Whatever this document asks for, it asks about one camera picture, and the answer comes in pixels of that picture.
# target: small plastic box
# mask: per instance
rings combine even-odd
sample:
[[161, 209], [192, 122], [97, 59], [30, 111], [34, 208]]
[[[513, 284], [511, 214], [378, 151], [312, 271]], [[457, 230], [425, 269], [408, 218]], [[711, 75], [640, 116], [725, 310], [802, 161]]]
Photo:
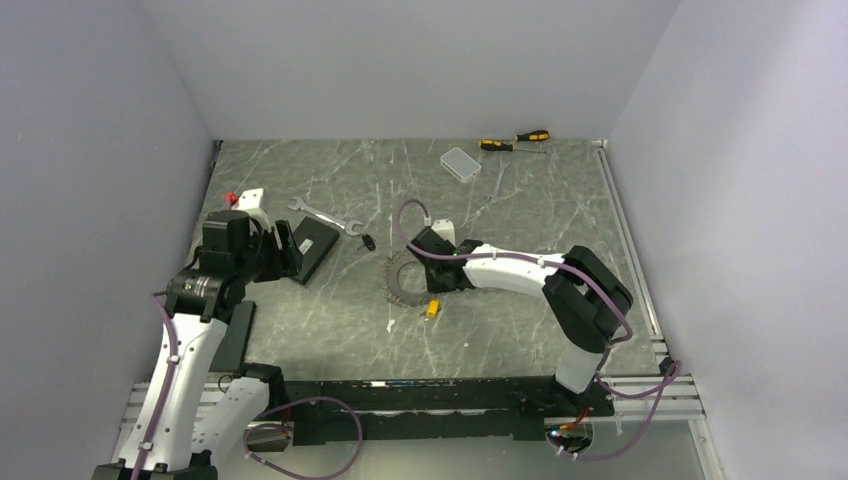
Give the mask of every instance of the small plastic box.
[[480, 164], [459, 147], [442, 155], [442, 166], [462, 183], [470, 182], [480, 172]]

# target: white enclosure wall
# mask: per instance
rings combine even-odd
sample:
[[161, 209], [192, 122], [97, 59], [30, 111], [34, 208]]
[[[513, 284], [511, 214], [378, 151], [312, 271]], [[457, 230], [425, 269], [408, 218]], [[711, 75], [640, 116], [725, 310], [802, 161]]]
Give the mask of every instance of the white enclosure wall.
[[730, 479], [848, 478], [848, 4], [684, 0], [610, 138]]
[[2, 2], [0, 478], [109, 461], [211, 147], [138, 2]]
[[142, 0], [216, 138], [607, 138], [679, 0]]

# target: small white object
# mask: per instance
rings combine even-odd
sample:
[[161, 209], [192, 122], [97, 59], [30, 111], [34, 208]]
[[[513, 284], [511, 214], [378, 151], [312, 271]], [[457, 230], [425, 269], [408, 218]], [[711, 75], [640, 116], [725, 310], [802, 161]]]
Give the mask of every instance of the small white object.
[[297, 247], [297, 249], [300, 250], [300, 253], [306, 253], [307, 251], [309, 251], [309, 247], [311, 247], [313, 243], [314, 242], [312, 242], [312, 240], [308, 238], [304, 239], [303, 243], [301, 243], [300, 246]]
[[436, 235], [442, 237], [443, 240], [451, 242], [451, 245], [456, 245], [456, 229], [453, 226], [453, 222], [447, 218], [443, 218], [433, 222], [432, 228], [436, 232]]
[[480, 164], [459, 147], [442, 155], [442, 166], [462, 183], [470, 182], [480, 173]]

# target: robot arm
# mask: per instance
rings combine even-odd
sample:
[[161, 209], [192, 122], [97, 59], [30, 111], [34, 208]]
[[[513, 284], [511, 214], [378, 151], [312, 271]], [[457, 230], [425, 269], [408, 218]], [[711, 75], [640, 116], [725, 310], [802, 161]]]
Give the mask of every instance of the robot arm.
[[212, 212], [204, 220], [195, 261], [166, 290], [164, 309], [178, 339], [176, 354], [166, 329], [138, 423], [120, 451], [121, 462], [97, 467], [93, 480], [125, 479], [133, 470], [134, 479], [153, 472], [162, 480], [217, 478], [215, 462], [241, 438], [244, 426], [269, 403], [285, 403], [279, 367], [244, 364], [228, 395], [194, 425], [209, 366], [245, 286], [300, 273], [302, 257], [291, 228], [286, 221], [271, 224], [262, 197], [262, 189], [246, 191], [234, 208]]
[[[411, 250], [424, 264], [427, 290], [443, 293], [466, 288], [500, 288], [547, 300], [567, 339], [556, 381], [573, 395], [585, 392], [619, 327], [618, 319], [597, 293], [591, 289], [583, 293], [579, 289], [583, 281], [572, 274], [503, 255], [519, 252], [498, 249], [477, 240], [465, 240], [454, 247], [447, 240], [451, 235], [443, 235], [428, 226], [418, 233], [412, 244], [441, 255], [483, 253], [487, 256], [445, 262]], [[633, 305], [627, 288], [586, 247], [575, 246], [564, 255], [522, 255], [565, 263], [580, 270], [594, 280], [624, 314]]]

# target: circular saw blade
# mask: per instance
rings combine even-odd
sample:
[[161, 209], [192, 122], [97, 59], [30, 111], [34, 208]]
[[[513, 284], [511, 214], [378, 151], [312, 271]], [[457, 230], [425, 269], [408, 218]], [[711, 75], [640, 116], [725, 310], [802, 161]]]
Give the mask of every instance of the circular saw blade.
[[404, 290], [400, 284], [401, 269], [412, 263], [419, 263], [418, 259], [415, 258], [412, 252], [406, 249], [393, 253], [389, 257], [388, 262], [386, 262], [386, 285], [389, 287], [386, 298], [390, 302], [401, 306], [414, 307], [425, 305], [430, 301], [432, 297], [430, 292], [426, 290], [423, 292], [410, 292]]

